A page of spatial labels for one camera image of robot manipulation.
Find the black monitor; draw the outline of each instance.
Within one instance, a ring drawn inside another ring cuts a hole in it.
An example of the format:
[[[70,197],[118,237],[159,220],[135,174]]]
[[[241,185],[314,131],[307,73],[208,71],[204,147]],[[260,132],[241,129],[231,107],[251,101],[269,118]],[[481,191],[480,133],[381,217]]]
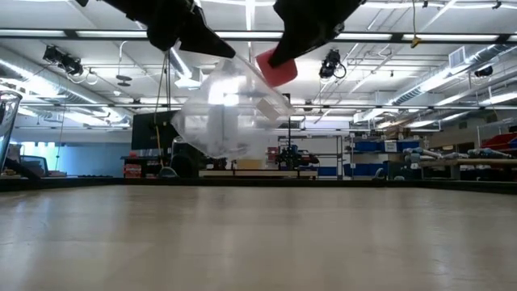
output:
[[[138,114],[132,119],[132,150],[150,150],[158,148],[158,136],[156,125],[160,133],[160,147],[167,149],[171,147],[172,141],[178,136],[178,132],[170,121],[177,111],[156,113],[156,123],[154,123],[155,113]]]

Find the transparent plastic bag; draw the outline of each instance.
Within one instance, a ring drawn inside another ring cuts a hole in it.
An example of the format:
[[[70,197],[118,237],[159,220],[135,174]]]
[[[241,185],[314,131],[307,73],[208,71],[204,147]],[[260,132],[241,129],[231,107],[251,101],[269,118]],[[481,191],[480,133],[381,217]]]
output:
[[[294,113],[286,97],[239,56],[221,59],[172,125],[212,158],[264,158],[268,138]]]

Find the ceiling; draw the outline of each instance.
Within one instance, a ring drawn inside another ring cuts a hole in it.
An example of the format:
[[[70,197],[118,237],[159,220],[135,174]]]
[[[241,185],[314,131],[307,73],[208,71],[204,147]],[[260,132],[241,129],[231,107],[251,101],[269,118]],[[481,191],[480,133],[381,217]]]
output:
[[[246,2],[250,3],[247,8],[244,5]],[[422,8],[422,1],[416,1],[415,18],[409,4],[411,2],[407,1],[367,1],[366,5],[360,7],[345,22],[346,30],[412,32],[415,22],[417,32],[512,34],[517,31],[517,1],[503,1],[503,6],[498,9],[491,8],[495,4],[491,1],[457,1],[454,5],[448,5],[448,1],[429,1],[430,5],[427,8]],[[202,0],[201,5],[208,26],[213,30],[283,30],[283,23],[273,11],[271,2]],[[252,11],[250,25],[246,25],[246,9]],[[82,8],[74,1],[60,0],[3,0],[0,27],[139,29],[136,23],[125,18],[121,12],[105,2],[90,1]],[[120,41],[0,40],[1,47],[41,66],[47,66],[42,60],[47,45],[55,45],[74,57],[80,57],[82,64],[93,70],[99,76],[99,80],[94,85],[87,82],[78,85],[107,102],[130,103],[134,99],[139,99],[142,103],[156,103],[163,53],[147,42],[129,41],[122,48],[119,68],[121,44]],[[243,41],[231,41],[229,44],[235,48],[237,54],[245,58],[250,54],[257,56],[276,45],[271,42],[253,42],[249,48]],[[290,93],[293,103],[304,103],[306,100],[326,104],[377,103],[376,92],[391,94],[409,83],[417,82],[419,77],[448,63],[448,54],[459,47],[460,45],[455,44],[420,44],[416,48],[410,48],[408,44],[328,44],[298,58],[298,77],[278,90]],[[329,49],[339,49],[342,58],[349,53],[345,60],[347,76],[337,83],[322,85],[318,71]],[[179,55],[189,66],[200,67],[205,72],[218,62],[216,57],[195,53],[179,52]],[[495,74],[507,74],[517,65],[515,52],[504,57],[503,64],[498,63]],[[63,71],[55,66],[49,66],[48,70],[65,76]],[[133,79],[132,85],[118,86],[117,74],[130,76]],[[76,81],[82,79],[84,75],[75,78]],[[471,86],[483,82],[486,80],[471,80]],[[445,98],[468,87],[469,79],[464,75],[435,88],[432,93]],[[176,97],[175,103],[184,102],[192,94],[193,92],[187,89],[172,88],[172,95]],[[159,102],[165,103],[165,90],[161,90],[159,95]],[[149,110],[152,109],[131,109],[130,112]],[[354,110],[333,110],[332,115],[351,116],[353,113]]]

